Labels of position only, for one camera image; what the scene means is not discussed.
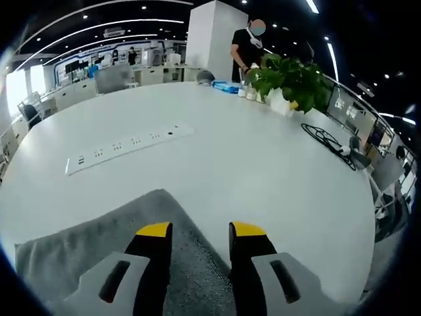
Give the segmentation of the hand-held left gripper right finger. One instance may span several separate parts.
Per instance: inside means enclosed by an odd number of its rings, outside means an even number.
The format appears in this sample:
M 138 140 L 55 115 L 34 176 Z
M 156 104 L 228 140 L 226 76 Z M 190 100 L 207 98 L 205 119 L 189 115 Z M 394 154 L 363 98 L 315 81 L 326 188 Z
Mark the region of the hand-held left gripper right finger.
M 229 224 L 230 280 L 238 315 L 335 315 L 320 279 L 286 252 L 276 251 L 253 224 Z

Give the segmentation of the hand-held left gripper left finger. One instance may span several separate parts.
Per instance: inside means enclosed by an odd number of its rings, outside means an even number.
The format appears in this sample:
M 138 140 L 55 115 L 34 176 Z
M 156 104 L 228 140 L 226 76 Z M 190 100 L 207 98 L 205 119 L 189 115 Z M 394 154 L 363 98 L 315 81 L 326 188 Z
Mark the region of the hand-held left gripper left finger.
M 170 281 L 172 223 L 139 229 L 125 252 L 113 252 L 81 277 L 63 315 L 162 315 Z

